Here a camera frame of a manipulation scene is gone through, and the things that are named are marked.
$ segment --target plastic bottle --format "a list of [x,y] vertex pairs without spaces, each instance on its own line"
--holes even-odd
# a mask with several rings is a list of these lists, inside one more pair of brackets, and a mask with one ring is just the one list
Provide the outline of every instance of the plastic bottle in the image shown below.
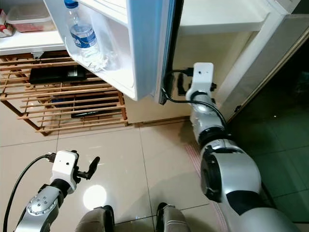
[[71,36],[81,50],[81,56],[88,66],[97,66],[102,60],[99,45],[91,24],[83,20],[83,12],[79,10],[78,2],[64,0],[67,7],[67,25]]

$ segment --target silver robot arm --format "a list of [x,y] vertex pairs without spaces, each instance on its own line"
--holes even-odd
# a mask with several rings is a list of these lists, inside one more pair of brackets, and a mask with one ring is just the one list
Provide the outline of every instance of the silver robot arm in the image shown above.
[[[212,63],[194,64],[186,99],[212,104]],[[192,104],[190,120],[201,148],[201,188],[219,203],[231,232],[298,232],[279,210],[260,197],[261,176],[253,159],[232,140],[209,107]]]
[[67,194],[76,190],[81,178],[90,179],[97,169],[99,157],[89,166],[88,172],[78,171],[78,153],[76,151],[58,151],[49,155],[53,162],[50,185],[43,185],[27,204],[16,232],[49,232],[50,226],[58,216],[59,207]]

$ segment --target wooden rack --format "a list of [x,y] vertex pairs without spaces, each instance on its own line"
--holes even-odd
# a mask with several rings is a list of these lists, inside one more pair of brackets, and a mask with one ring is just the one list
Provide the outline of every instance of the wooden rack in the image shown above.
[[83,81],[29,83],[32,68],[77,65],[66,51],[45,52],[41,59],[31,54],[1,56],[0,64],[0,101],[44,136],[52,131],[127,125],[122,93],[92,73]]

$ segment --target bottle label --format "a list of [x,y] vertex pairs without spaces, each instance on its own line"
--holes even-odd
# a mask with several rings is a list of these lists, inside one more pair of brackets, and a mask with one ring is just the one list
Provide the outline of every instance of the bottle label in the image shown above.
[[88,48],[96,44],[97,38],[95,35],[95,32],[93,31],[91,35],[87,37],[80,38],[77,35],[74,35],[71,33],[74,43],[76,46],[81,47],[81,48]]

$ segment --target blue bottle cap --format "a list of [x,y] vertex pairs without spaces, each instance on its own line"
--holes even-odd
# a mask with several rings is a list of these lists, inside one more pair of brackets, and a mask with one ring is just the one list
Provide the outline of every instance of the blue bottle cap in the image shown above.
[[74,0],[64,0],[64,4],[66,5],[67,8],[75,8],[78,6],[78,2]]

